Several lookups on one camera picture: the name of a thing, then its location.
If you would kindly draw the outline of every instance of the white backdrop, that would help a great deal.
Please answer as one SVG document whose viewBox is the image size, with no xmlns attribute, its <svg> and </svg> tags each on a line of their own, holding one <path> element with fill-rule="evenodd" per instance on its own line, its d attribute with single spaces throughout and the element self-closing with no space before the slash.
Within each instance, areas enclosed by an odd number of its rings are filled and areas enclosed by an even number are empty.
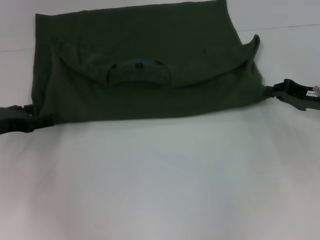
<svg viewBox="0 0 320 240">
<path fill-rule="evenodd" d="M 173 0 L 2 0 L 0 105 L 31 103 L 34 13 Z M 320 2 L 229 0 L 269 86 L 320 85 Z M 0 239 L 320 238 L 320 111 L 276 99 L 204 116 L 0 136 Z"/>
</svg>

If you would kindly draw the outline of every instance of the green fabric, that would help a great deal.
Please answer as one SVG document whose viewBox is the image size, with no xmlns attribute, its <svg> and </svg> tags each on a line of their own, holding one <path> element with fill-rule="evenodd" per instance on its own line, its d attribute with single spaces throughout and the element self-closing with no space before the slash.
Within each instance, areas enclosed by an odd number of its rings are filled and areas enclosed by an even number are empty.
<svg viewBox="0 0 320 240">
<path fill-rule="evenodd" d="M 32 99 L 61 122 L 172 118 L 266 99 L 225 0 L 36 15 Z"/>
</svg>

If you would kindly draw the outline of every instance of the white label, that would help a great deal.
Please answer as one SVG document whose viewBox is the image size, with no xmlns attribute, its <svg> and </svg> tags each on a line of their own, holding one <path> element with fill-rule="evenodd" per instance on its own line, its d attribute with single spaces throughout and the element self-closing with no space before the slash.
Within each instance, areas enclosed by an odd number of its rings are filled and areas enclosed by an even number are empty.
<svg viewBox="0 0 320 240">
<path fill-rule="evenodd" d="M 308 91 L 306 95 L 309 97 L 318 97 L 318 94 L 315 91 Z"/>
</svg>

